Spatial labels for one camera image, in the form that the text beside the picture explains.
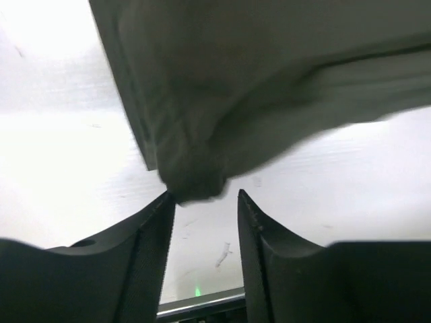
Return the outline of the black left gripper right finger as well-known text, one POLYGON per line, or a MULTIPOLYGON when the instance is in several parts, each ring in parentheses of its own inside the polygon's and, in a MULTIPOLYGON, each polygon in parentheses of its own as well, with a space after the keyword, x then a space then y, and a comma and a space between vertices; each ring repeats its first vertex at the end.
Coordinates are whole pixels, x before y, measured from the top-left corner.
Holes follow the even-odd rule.
POLYGON ((310 242, 238 193, 249 322, 429 322, 428 241, 310 242))

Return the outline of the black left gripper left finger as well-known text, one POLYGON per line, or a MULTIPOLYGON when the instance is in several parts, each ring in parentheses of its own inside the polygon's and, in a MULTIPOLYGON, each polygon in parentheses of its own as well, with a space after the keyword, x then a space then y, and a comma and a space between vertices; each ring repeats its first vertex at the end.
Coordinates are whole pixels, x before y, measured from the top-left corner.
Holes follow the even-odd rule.
POLYGON ((155 322, 175 206, 161 194, 69 247, 1 240, 1 321, 155 322))

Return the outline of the dark olive green shorts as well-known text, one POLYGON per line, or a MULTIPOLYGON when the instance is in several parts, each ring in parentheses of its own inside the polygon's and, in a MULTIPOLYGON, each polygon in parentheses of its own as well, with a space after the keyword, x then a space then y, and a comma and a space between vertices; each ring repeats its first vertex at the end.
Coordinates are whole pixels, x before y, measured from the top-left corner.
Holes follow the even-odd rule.
POLYGON ((136 142, 179 204, 346 124, 430 104, 430 2, 91 1, 136 142))

